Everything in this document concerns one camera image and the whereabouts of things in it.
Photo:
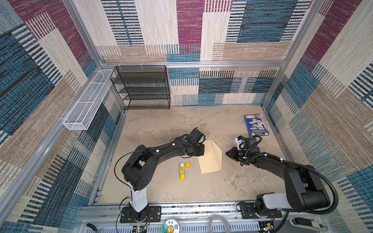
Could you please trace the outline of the yellow glue stick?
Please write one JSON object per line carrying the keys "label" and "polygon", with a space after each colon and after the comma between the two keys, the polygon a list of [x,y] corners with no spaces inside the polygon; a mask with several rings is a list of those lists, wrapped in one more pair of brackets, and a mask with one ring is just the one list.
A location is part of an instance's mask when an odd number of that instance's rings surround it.
{"label": "yellow glue stick", "polygon": [[180,163],[180,180],[185,180],[185,164]]}

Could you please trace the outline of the manila paper envelope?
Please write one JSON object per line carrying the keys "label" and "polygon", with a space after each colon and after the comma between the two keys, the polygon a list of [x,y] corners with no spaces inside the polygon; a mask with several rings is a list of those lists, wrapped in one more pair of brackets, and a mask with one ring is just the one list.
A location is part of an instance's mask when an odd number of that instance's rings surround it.
{"label": "manila paper envelope", "polygon": [[204,155],[198,158],[201,173],[220,171],[222,169],[222,150],[211,139],[205,141],[203,145],[205,146]]}

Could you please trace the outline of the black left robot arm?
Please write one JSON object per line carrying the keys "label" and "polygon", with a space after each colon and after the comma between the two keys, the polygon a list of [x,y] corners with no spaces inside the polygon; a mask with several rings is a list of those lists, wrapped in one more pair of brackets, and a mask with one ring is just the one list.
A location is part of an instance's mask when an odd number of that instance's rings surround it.
{"label": "black left robot arm", "polygon": [[121,168],[123,178],[117,173],[117,165],[114,165],[115,178],[130,189],[130,211],[136,216],[148,213],[149,203],[146,197],[146,187],[151,182],[157,166],[174,157],[190,158],[200,157],[205,153],[204,142],[206,136],[197,128],[191,133],[177,136],[169,143],[146,147],[138,146],[121,158],[130,157]]}

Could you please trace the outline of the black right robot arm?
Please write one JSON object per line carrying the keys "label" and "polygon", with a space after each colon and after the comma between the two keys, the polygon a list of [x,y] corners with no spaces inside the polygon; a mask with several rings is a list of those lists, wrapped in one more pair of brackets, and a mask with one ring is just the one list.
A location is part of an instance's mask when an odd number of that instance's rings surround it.
{"label": "black right robot arm", "polygon": [[236,146],[226,155],[241,166],[254,166],[281,178],[285,192],[257,195],[254,210],[259,217],[265,217],[273,210],[330,214],[339,204],[338,192],[334,185],[311,165],[302,165],[281,157],[261,152],[261,136],[236,138]]}

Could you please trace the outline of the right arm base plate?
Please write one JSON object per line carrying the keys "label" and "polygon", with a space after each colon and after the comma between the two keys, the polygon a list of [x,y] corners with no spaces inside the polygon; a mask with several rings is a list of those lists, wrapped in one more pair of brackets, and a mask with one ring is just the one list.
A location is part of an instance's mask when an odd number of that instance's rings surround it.
{"label": "right arm base plate", "polygon": [[236,210],[241,213],[243,219],[278,219],[283,216],[278,209],[266,209],[255,203],[238,202]]}

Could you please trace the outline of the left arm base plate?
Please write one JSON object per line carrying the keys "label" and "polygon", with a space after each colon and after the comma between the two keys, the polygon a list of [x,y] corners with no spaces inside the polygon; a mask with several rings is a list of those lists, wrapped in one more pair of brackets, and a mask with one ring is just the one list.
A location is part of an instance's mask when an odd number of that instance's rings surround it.
{"label": "left arm base plate", "polygon": [[148,205],[140,212],[136,212],[132,206],[126,206],[121,209],[119,221],[120,223],[160,222],[161,214],[161,206]]}

